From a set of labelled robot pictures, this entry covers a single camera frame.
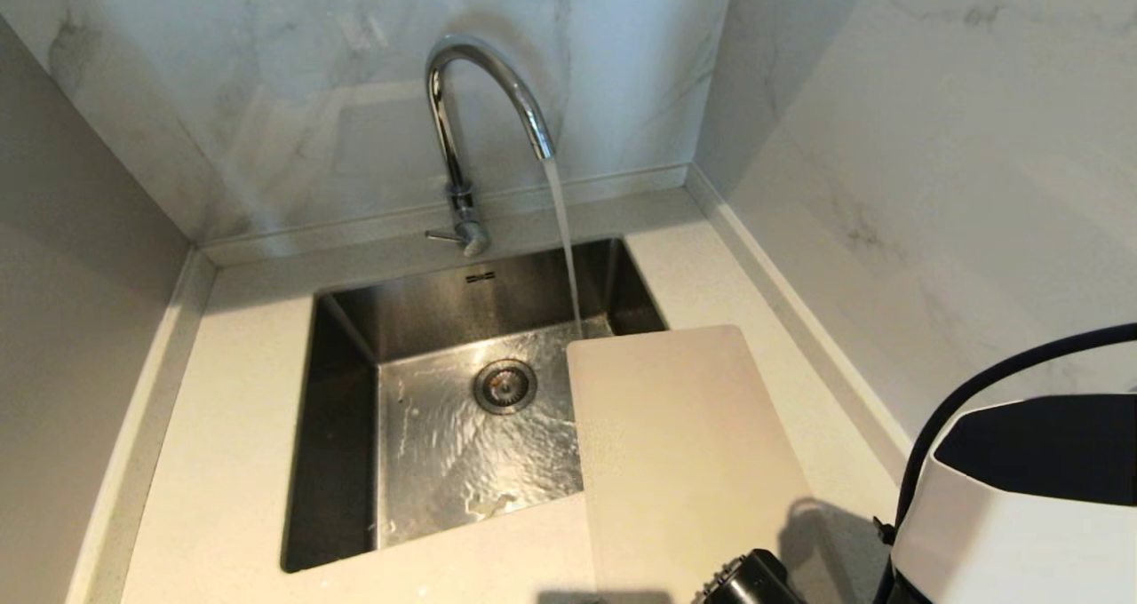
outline kitchen sink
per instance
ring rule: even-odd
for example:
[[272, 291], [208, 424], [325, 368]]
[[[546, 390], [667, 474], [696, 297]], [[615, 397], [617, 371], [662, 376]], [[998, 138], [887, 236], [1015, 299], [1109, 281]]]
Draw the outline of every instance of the kitchen sink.
[[[622, 240], [573, 247], [583, 338], [663, 331]], [[562, 249], [316, 298], [282, 568], [582, 490]]]

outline marble backsplash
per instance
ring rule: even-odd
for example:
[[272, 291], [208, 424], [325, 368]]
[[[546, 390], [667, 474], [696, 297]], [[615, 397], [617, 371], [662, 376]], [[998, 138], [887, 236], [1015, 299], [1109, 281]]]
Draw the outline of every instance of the marble backsplash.
[[[697, 166], [908, 435], [1137, 320], [1137, 0], [731, 0]], [[1137, 390], [1135, 347], [982, 404]]]
[[[694, 158], [727, 0], [0, 0], [110, 149], [199, 243], [442, 201], [423, 66], [493, 42], [582, 180]], [[516, 115], [465, 63], [483, 195], [540, 185]]]

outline wall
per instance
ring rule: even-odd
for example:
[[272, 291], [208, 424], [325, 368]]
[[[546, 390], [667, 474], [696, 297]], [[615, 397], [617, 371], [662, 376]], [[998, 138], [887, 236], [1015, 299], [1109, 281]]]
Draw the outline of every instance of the wall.
[[915, 435], [985, 366], [1137, 320], [1134, 96], [1134, 0], [731, 0], [696, 164]]
[[188, 242], [0, 20], [0, 584], [61, 602]]
[[[694, 158], [727, 0], [0, 0], [36, 59], [197, 242], [440, 204], [424, 90], [448, 32], [515, 63], [562, 175]], [[456, 65], [483, 195], [543, 185], [500, 90]]]

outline cutting board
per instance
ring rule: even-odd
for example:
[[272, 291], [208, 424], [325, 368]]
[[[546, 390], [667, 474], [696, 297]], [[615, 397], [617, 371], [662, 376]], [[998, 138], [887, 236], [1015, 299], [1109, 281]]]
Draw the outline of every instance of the cutting board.
[[810, 491], [736, 326], [573, 342], [568, 372], [605, 602], [687, 604], [728, 560], [778, 553]]

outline faucet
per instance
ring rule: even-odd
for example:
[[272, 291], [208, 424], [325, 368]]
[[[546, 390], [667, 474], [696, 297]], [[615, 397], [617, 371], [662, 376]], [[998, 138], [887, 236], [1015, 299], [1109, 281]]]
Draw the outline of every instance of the faucet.
[[485, 232], [485, 227], [482, 226], [478, 210], [474, 208], [473, 187], [463, 175], [462, 164], [458, 162], [455, 148], [454, 133], [450, 130], [450, 118], [446, 115], [446, 104], [442, 100], [443, 93], [446, 93], [442, 71], [455, 60], [475, 63], [497, 81], [517, 109], [517, 115], [521, 116], [529, 143], [538, 160], [543, 163], [551, 159], [554, 150], [553, 138], [549, 135], [548, 126], [545, 125], [545, 117], [541, 116], [541, 109], [537, 106], [537, 99], [533, 98], [532, 91], [529, 91], [525, 82], [501, 58], [500, 53], [487, 42], [470, 36], [470, 34], [447, 34], [434, 45], [430, 52], [430, 60], [426, 63], [426, 93], [430, 98], [431, 111], [434, 114], [438, 141], [442, 146], [442, 159], [446, 160], [446, 171], [450, 174], [446, 195], [454, 214], [454, 233], [428, 231], [426, 237], [433, 240], [457, 242], [462, 245], [463, 254], [466, 257], [472, 257], [489, 247], [490, 237]]

